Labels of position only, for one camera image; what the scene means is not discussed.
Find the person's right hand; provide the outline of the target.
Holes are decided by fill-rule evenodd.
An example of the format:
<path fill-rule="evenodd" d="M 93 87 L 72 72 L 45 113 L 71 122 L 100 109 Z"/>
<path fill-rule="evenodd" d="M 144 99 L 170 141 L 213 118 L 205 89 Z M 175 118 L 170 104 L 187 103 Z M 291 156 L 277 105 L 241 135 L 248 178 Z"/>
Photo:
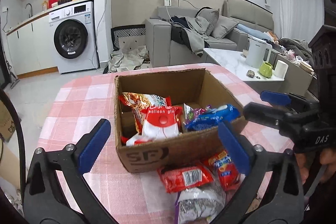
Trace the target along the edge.
<path fill-rule="evenodd" d="M 306 155 L 303 153 L 296 154 L 295 157 L 297 159 L 297 164 L 298 164 L 299 171 L 301 174 L 301 180 L 302 180 L 302 183 L 304 184 L 309 176 L 309 170 L 306 167 L 307 158 L 306 158 Z M 335 148 L 324 149 L 320 154 L 319 160 L 320 160 L 321 165 L 326 166 L 326 170 L 324 174 L 322 175 L 321 179 L 319 180 L 319 182 L 324 183 L 324 182 L 327 182 L 327 180 L 333 176 L 336 170 Z"/>

